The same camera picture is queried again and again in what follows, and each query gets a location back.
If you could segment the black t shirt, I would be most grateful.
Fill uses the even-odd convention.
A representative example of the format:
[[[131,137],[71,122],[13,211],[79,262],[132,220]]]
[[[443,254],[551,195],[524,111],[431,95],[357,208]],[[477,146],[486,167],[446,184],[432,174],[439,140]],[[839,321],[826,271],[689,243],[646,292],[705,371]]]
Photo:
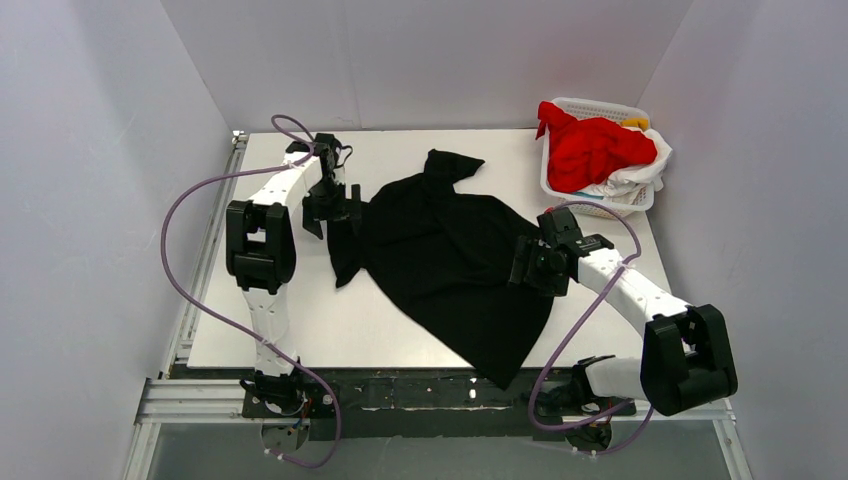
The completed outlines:
[[[509,283],[520,238],[540,229],[491,195],[454,185],[484,160],[431,150],[423,170],[384,185],[361,223],[327,225],[337,287],[366,271],[389,300],[498,388],[539,339],[553,300]]]

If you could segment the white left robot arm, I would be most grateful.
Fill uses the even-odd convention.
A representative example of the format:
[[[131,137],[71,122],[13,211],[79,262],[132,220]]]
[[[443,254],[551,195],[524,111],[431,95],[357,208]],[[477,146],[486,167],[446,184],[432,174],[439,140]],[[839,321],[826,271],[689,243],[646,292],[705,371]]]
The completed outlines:
[[[255,372],[243,388],[282,409],[304,400],[299,356],[289,334],[287,285],[296,269],[291,214],[302,210],[302,226],[317,238],[324,227],[361,225],[358,185],[348,187],[344,162],[352,151],[334,135],[319,133],[313,145],[294,141],[285,151],[283,171],[246,200],[233,200],[225,212],[225,260],[247,303],[259,335]]]

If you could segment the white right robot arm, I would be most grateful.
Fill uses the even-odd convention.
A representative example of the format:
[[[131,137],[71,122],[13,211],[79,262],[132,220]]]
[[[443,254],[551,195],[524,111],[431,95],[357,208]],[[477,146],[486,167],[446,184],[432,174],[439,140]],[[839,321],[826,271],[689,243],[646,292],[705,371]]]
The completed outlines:
[[[547,392],[557,404],[580,408],[620,398],[649,403],[664,416],[733,396],[738,376],[724,315],[667,292],[632,265],[600,234],[586,235],[565,206],[537,218],[539,237],[518,239],[510,281],[550,297],[571,283],[597,297],[578,318],[583,325],[603,303],[642,339],[637,358],[589,357],[570,370],[569,382]]]

